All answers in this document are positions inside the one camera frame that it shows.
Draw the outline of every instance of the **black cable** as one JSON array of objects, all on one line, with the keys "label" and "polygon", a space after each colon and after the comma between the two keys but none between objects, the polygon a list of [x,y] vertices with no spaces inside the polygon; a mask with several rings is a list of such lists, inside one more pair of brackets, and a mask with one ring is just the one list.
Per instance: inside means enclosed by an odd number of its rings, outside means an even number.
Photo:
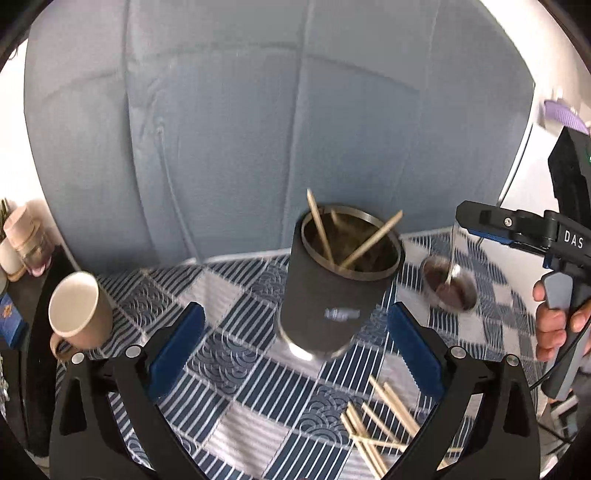
[{"label": "black cable", "polygon": [[532,385],[530,385],[530,391],[537,388],[545,380],[547,380],[550,377],[550,375],[552,375],[554,373],[554,371],[560,365],[560,362],[562,362],[564,357],[570,353],[570,351],[577,345],[577,343],[579,343],[579,340],[581,340],[581,338],[583,337],[583,335],[587,331],[587,328],[589,328],[589,325],[591,325],[591,317],[589,318],[589,320],[587,320],[587,323],[585,323],[585,326],[583,327],[583,329],[575,337],[574,342],[569,345],[569,347],[563,352],[562,355],[560,355],[559,358],[558,357],[556,358],[556,362],[554,362],[554,365],[552,365],[552,367],[544,375],[539,377],[538,380],[536,380]]},{"label": "black cable", "polygon": [[552,436],[558,438],[558,440],[560,440],[563,443],[568,443],[569,445],[573,443],[573,441],[571,439],[569,439],[567,437],[563,437],[562,435],[559,435],[554,430],[549,429],[546,425],[542,425],[540,422],[538,422],[538,427],[540,427],[542,430],[547,431]]}]

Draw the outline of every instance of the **screw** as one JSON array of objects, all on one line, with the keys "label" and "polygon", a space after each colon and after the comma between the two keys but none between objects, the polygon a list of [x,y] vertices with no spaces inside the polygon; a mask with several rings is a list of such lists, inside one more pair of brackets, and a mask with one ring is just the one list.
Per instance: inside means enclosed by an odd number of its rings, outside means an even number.
[{"label": "screw", "polygon": [[81,364],[82,363],[82,360],[84,360],[84,354],[82,352],[75,353],[72,356],[72,363],[74,365]]},{"label": "screw", "polygon": [[519,359],[513,354],[507,355],[507,363],[512,367],[516,367],[519,365]]},{"label": "screw", "polygon": [[466,351],[461,346],[453,346],[452,356],[454,358],[464,358],[466,356]]},{"label": "screw", "polygon": [[137,346],[137,345],[132,345],[127,347],[127,350],[125,351],[125,356],[128,358],[135,358],[139,355],[139,353],[142,351],[141,347]]}]

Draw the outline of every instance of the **chopstick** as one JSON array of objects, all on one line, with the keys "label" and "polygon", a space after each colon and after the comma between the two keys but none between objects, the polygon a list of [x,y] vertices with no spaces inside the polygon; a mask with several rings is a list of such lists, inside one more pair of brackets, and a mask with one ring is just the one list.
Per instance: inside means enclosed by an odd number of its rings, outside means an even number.
[{"label": "chopstick", "polygon": [[408,448],[408,445],[405,445],[403,443],[389,442],[387,440],[376,440],[376,439],[372,439],[372,438],[362,437],[360,435],[353,435],[353,436],[349,435],[349,437],[352,439],[358,439],[360,442],[370,443],[370,444],[375,445],[377,447],[396,448],[397,450],[400,450],[401,452],[405,451]]},{"label": "chopstick", "polygon": [[398,400],[398,403],[396,403],[393,399],[390,398],[390,396],[384,391],[384,389],[373,377],[373,375],[369,376],[369,383],[371,383],[372,387],[374,387],[376,393],[379,395],[382,401],[388,406],[390,410],[392,410],[394,415],[396,415],[396,418],[400,423],[402,423],[402,426],[408,432],[408,434],[411,437],[415,437],[419,430],[418,423],[408,412],[408,410],[400,401],[400,399],[396,396],[396,394],[394,394],[394,396]]},{"label": "chopstick", "polygon": [[375,232],[372,236],[370,236],[363,244],[355,250],[352,254],[350,254],[345,260],[339,265],[341,268],[347,268],[351,265],[355,260],[361,257],[367,250],[372,248],[376,243],[378,243],[386,233],[388,233],[394,225],[396,225],[400,219],[402,218],[402,210],[400,210],[396,215],[394,215],[390,220],[388,220],[377,232]]},{"label": "chopstick", "polygon": [[320,212],[318,211],[318,206],[316,205],[316,200],[314,195],[312,194],[312,190],[306,190],[306,196],[308,198],[308,205],[310,206],[310,211],[312,212],[312,218],[314,219],[314,223],[316,224],[316,230],[318,230],[318,235],[320,237],[320,241],[322,241],[322,247],[324,248],[324,253],[328,261],[332,264],[335,263],[335,259],[332,256],[332,251],[330,250],[329,240],[326,238],[326,231],[324,230],[324,225],[322,224],[322,218],[320,218]]},{"label": "chopstick", "polygon": [[[360,435],[355,435],[355,434],[353,434],[353,436],[349,435],[349,438],[358,439],[360,442],[364,442],[364,443],[371,443],[372,445],[375,445],[376,447],[395,448],[396,450],[400,450],[401,452],[404,452],[408,448],[408,445],[405,445],[404,443],[389,442],[387,440],[376,440],[376,439],[362,437]],[[448,453],[459,453],[462,450],[463,450],[463,448],[461,448],[461,447],[451,447],[451,448],[447,449],[447,452]]]},{"label": "chopstick", "polygon": [[[382,388],[378,381],[373,377],[373,375],[369,376],[369,383],[372,384],[377,394],[382,398],[382,400],[388,406],[388,408],[392,410],[392,412],[396,415],[396,418],[402,424],[402,426],[408,432],[408,434],[412,438],[415,438],[420,427],[417,421],[414,419],[414,417],[404,406],[402,400],[400,400],[400,398],[398,398],[394,390],[392,390],[390,385],[384,383],[384,387]],[[448,466],[448,463],[445,459],[443,459],[441,460],[441,463],[439,464],[439,467],[437,469],[439,470],[440,468],[446,466]]]},{"label": "chopstick", "polygon": [[361,455],[361,457],[363,458],[363,460],[365,461],[365,463],[367,464],[367,466],[369,467],[369,469],[373,473],[374,477],[377,480],[380,480],[382,478],[382,475],[378,472],[377,467],[374,465],[374,463],[369,458],[369,455],[368,455],[367,451],[365,450],[365,445],[359,440],[359,437],[357,435],[355,435],[355,433],[353,432],[353,427],[349,423],[349,420],[347,419],[347,415],[345,415],[345,412],[340,414],[340,421],[343,422],[343,425],[345,426],[345,429],[347,430],[347,433],[349,434],[349,438],[351,438],[353,440],[353,443],[357,447],[359,454]]},{"label": "chopstick", "polygon": [[[351,402],[349,402],[347,404],[347,416],[348,416],[351,424],[353,425],[353,427],[357,430],[358,435],[360,435],[362,437],[369,437],[368,431],[365,429],[363,422],[361,421],[361,419],[359,418],[359,415],[357,414],[357,410],[355,410],[355,407],[353,406],[353,404]],[[367,453],[368,453],[369,457],[375,462],[378,472],[380,472],[381,476],[386,475],[386,473],[388,472],[388,468],[386,467],[386,464],[384,463],[384,461],[380,457],[375,446],[368,443],[365,445],[365,447],[367,449]]]},{"label": "chopstick", "polygon": [[382,432],[385,433],[386,437],[389,437],[394,441],[398,440],[396,438],[396,435],[394,435],[392,431],[390,431],[390,429],[386,426],[386,424],[379,419],[379,417],[374,413],[374,411],[371,408],[369,408],[367,403],[363,402],[361,404],[361,408],[368,415],[368,417],[374,421],[374,423],[380,428],[380,430],[382,430]]},{"label": "chopstick", "polygon": [[360,232],[350,226],[347,222],[341,220],[339,214],[336,213],[334,209],[330,209],[330,218],[332,219],[335,227],[337,227],[341,232],[346,232],[355,238],[359,238],[360,236],[363,238],[367,237],[367,233]]}]

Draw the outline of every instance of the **human hand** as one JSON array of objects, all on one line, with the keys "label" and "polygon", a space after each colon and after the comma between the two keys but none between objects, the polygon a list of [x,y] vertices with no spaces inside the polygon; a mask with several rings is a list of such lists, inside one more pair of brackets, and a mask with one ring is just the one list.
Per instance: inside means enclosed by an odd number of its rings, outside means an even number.
[{"label": "human hand", "polygon": [[[542,282],[534,285],[533,297],[535,301],[544,301],[546,292]],[[591,316],[591,300],[585,303],[570,319],[570,328],[580,332]],[[535,337],[538,346],[535,355],[538,360],[546,362],[555,357],[558,348],[566,341],[566,314],[562,310],[551,310],[547,303],[540,304],[535,313]],[[591,349],[591,337],[585,346],[585,353]]]}]

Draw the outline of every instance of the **blue striped tablecloth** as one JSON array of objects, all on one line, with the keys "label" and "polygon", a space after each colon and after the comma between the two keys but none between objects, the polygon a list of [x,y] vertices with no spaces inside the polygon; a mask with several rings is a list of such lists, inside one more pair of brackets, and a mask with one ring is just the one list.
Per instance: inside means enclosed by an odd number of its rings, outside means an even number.
[{"label": "blue striped tablecloth", "polygon": [[[529,382],[541,374],[541,364],[534,360],[534,318],[483,250],[460,233],[456,259],[473,275],[479,303],[473,312],[455,315],[428,306],[418,273],[426,256],[450,255],[450,229],[407,236],[404,245],[403,269],[337,360],[300,360],[275,336],[274,315],[283,297],[288,255],[100,277],[116,304],[114,329],[108,342],[90,355],[104,358],[130,344],[145,344],[194,300],[205,308],[206,331],[181,380],[159,406],[206,475],[214,480],[369,480],[372,475],[339,419],[347,402],[358,407],[369,403],[402,442],[409,440],[373,395],[369,376],[387,381],[419,424],[433,407],[386,332],[385,314],[393,302],[403,301],[448,345],[462,345],[477,358],[515,353]],[[64,371],[61,366],[58,387]],[[463,446],[478,403],[473,397],[452,446]],[[133,459],[150,466],[120,396],[112,394],[111,404]],[[365,416],[363,422],[375,438],[386,439]],[[382,454],[392,465],[399,452],[385,448]]]}]

